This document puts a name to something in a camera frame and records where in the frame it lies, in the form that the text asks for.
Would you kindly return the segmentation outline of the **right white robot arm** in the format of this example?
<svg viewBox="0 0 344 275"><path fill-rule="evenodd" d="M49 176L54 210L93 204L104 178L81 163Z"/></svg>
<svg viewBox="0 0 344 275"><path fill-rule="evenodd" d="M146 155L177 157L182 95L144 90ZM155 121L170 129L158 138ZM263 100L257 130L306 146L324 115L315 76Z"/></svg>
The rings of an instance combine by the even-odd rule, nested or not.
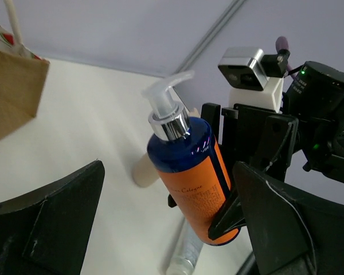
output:
<svg viewBox="0 0 344 275"><path fill-rule="evenodd" d="M227 168L242 161L284 180L292 155L306 171L344 183L344 73L315 61L225 58L218 68L232 86L229 107L205 104L202 117L223 127Z"/></svg>

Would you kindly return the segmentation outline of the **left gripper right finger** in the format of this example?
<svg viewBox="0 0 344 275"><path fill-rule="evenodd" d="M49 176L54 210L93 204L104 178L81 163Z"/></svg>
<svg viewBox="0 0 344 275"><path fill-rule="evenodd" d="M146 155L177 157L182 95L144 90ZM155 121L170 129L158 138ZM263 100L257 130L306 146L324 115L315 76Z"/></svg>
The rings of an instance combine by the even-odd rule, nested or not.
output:
<svg viewBox="0 0 344 275"><path fill-rule="evenodd" d="M344 274L344 205L243 162L233 177L260 274Z"/></svg>

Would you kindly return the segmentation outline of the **beige pump bottle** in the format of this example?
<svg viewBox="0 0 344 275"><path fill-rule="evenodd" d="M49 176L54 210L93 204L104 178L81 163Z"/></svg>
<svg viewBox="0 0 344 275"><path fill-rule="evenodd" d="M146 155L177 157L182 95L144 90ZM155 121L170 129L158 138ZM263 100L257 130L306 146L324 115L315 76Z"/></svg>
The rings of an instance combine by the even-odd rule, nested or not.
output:
<svg viewBox="0 0 344 275"><path fill-rule="evenodd" d="M189 136L190 115L200 117L196 108L187 112L180 103L177 104L177 109L170 112L166 117L159 117L152 111L148 117L148 122L154 131L152 138L157 138L158 142L173 142L184 138L186 135ZM134 165L132 178L140 187L148 187L159 178L148 153L145 153Z"/></svg>

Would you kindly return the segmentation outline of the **orange blue pump bottle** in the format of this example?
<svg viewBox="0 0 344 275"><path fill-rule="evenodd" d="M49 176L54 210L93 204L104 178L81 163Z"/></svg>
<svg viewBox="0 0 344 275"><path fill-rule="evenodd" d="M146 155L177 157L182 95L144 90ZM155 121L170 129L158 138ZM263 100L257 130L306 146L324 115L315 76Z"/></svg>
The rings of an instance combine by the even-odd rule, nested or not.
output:
<svg viewBox="0 0 344 275"><path fill-rule="evenodd" d="M208 245L221 246L239 233L233 229L217 239L208 236L214 216L230 195L230 178L211 126L190 116L171 96L177 84L193 77L193 70L180 72L142 92L152 108L148 122L154 131L147 154L197 237Z"/></svg>

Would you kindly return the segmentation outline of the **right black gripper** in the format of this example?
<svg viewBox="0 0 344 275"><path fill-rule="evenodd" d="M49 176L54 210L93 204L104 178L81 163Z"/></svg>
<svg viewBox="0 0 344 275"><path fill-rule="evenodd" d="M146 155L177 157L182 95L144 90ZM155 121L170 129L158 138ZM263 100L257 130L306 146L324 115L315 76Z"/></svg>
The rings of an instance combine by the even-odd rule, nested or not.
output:
<svg viewBox="0 0 344 275"><path fill-rule="evenodd" d="M230 177L236 162L244 162L265 174L284 181L291 163L299 121L296 117L269 109L235 104L222 108L205 103L201 117L212 127ZM231 191L217 214L197 223L188 219L202 241L232 241L245 218L237 191Z"/></svg>

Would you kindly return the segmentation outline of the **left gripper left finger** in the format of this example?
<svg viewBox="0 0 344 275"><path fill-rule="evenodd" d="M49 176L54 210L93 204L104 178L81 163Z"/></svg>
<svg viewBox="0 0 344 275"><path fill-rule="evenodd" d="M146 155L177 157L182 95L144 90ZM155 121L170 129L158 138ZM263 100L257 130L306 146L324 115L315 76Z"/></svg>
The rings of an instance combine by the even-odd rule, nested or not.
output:
<svg viewBox="0 0 344 275"><path fill-rule="evenodd" d="M0 274L80 274L105 169L96 160L0 203Z"/></svg>

